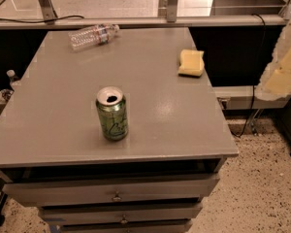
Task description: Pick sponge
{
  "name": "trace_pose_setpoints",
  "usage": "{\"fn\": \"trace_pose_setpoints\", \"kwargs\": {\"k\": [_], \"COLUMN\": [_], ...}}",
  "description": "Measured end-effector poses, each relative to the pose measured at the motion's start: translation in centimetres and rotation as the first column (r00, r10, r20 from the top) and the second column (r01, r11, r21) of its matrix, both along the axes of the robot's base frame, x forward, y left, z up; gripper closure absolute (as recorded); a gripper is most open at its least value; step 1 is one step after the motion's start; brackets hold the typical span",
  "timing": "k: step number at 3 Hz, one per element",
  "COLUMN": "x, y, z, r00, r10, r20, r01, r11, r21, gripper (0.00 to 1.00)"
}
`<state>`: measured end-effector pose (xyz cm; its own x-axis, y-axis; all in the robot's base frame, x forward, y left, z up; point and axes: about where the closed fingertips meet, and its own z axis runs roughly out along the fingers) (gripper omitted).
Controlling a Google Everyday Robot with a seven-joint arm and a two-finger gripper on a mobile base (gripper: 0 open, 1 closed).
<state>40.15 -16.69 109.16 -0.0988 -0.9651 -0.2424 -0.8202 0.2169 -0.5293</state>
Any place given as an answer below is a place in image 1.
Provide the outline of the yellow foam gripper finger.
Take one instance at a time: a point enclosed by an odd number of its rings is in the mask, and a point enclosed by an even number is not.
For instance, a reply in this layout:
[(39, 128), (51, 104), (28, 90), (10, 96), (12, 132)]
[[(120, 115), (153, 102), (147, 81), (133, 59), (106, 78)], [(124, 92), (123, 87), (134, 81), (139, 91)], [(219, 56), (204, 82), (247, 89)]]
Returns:
[(291, 94), (291, 19), (282, 29), (272, 57), (255, 87), (255, 96), (264, 101), (274, 101)]

